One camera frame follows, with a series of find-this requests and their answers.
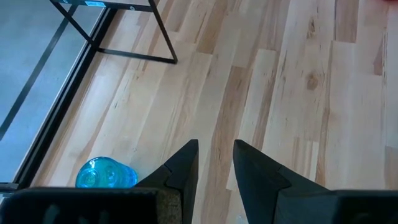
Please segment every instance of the blue water bottle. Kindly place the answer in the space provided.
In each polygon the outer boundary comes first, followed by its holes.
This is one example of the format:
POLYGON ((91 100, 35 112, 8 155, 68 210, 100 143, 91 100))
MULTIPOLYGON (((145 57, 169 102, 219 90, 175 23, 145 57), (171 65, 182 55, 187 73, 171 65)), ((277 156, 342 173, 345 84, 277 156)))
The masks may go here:
POLYGON ((136 172, 108 157, 90 159, 76 177, 79 188, 130 188, 137 183, 136 172))

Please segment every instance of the wooden floor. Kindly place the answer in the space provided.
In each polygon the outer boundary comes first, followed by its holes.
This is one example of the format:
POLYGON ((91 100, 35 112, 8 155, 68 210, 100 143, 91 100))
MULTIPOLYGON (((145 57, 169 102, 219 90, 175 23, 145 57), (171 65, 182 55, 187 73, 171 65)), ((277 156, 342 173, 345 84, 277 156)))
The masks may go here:
MULTIPOLYGON (((194 223, 246 223, 243 139, 329 189, 398 189, 398 4, 160 0, 177 65, 95 56, 35 185, 73 186, 90 158, 150 174, 199 139, 194 223)), ((104 47, 168 56, 149 13, 119 12, 104 47)))

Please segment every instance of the gray carpet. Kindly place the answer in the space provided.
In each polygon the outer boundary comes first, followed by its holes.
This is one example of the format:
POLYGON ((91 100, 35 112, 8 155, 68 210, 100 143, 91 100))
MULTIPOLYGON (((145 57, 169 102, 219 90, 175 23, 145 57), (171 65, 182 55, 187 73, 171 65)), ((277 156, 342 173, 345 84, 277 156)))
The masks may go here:
MULTIPOLYGON (((101 10, 78 6, 73 17, 90 32, 101 10)), ((62 20, 63 16, 49 0, 2 2, 0 124, 62 20)), ((0 182, 12 182, 84 43, 84 38, 69 24, 0 141, 0 182)))

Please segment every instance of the black metal frame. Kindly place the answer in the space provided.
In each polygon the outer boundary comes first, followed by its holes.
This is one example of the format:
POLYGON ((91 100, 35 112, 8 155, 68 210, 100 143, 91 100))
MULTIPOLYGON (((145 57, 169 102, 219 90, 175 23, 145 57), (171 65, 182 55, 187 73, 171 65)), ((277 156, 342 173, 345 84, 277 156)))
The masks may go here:
POLYGON ((123 3, 106 2, 106 1, 82 1, 82 0, 50 0, 50 2, 62 13, 63 16, 65 16, 65 18, 68 19, 70 24, 72 24, 75 27, 75 29, 87 40, 87 42, 97 49, 98 52, 118 55, 123 57, 153 60, 156 62, 172 63, 172 64, 176 64, 178 62, 178 58, 175 54, 173 45, 164 27, 162 18, 160 17, 160 14, 157 10, 156 3, 154 0, 148 0, 149 6, 143 6, 137 4, 123 4, 123 3), (160 30, 162 31, 164 39, 166 40, 167 46, 169 47, 169 50, 172 54, 173 59, 101 48, 100 43, 95 43, 94 40, 76 22, 76 20, 74 20, 74 18, 72 18, 72 16, 61 6, 60 3, 67 3, 74 6, 83 5, 83 6, 94 6, 94 7, 106 7, 109 9, 124 9, 124 10, 141 11, 141 12, 153 12, 156 21, 160 27, 160 30))

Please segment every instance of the black object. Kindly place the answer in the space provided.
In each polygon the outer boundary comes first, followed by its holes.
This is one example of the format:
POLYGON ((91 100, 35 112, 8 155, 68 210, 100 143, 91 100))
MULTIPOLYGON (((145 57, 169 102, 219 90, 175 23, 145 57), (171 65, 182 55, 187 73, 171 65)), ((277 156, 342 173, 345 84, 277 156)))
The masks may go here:
MULTIPOLYGON (((236 140, 238 187, 253 223, 398 223, 398 192, 330 191, 236 140)), ((132 189, 38 188, 18 191, 0 224, 192 222, 198 141, 191 140, 132 189)))
POLYGON ((198 141, 191 140, 132 189, 33 188, 0 209, 0 223, 191 223, 198 141))
POLYGON ((330 191, 242 140, 233 152, 246 216, 253 223, 398 223, 398 192, 330 191))
POLYGON ((106 54, 112 54, 112 55, 118 55, 118 56, 124 56, 124 57, 132 57, 132 58, 139 58, 139 59, 144 59, 144 60, 153 60, 156 62, 165 62, 165 63, 172 63, 176 64, 178 62, 178 58, 175 54, 173 45, 170 41, 169 35, 167 34, 167 31, 164 27, 162 18, 160 17, 160 14, 157 10, 156 3, 154 0, 148 0, 149 6, 143 6, 143 5, 137 5, 137 4, 125 4, 125 3, 115 3, 115 2, 106 2, 106 1, 81 1, 81 0, 50 0, 50 2, 62 13, 65 18, 68 19, 70 24, 72 24, 76 30, 87 40, 89 44, 97 48, 97 51, 106 53, 106 54), (111 49, 104 49, 101 48, 99 43, 96 43, 84 30, 81 28, 81 26, 72 18, 72 15, 70 15, 61 5, 60 3, 67 3, 67 4, 72 4, 74 6, 78 5, 84 5, 84 6, 94 6, 94 7, 105 7, 108 9, 124 9, 124 10, 132 10, 132 11, 142 11, 142 12, 153 12, 156 18, 156 21, 160 27, 160 30, 162 31, 162 34, 164 36, 164 39, 166 40, 167 46, 169 47, 169 50, 172 54, 173 59, 170 58, 162 58, 162 57, 156 57, 156 56, 151 56, 151 55, 144 55, 144 54, 136 54, 136 53, 131 53, 131 52, 123 52, 120 50, 111 50, 111 49))

